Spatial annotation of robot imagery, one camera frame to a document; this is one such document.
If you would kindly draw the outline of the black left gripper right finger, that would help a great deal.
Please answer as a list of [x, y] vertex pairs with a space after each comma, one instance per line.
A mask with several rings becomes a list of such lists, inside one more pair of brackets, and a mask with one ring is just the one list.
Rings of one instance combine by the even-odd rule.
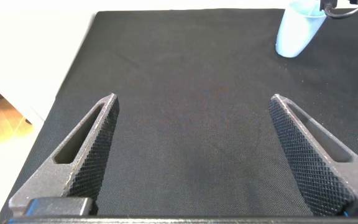
[[312, 213], [358, 217], [358, 155], [292, 100], [275, 94], [268, 110]]

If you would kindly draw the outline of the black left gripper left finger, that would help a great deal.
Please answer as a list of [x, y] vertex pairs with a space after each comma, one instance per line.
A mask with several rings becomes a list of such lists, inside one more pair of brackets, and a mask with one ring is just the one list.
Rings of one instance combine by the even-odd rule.
[[15, 216], [40, 197], [97, 200], [119, 114], [115, 94], [100, 99], [9, 199]]

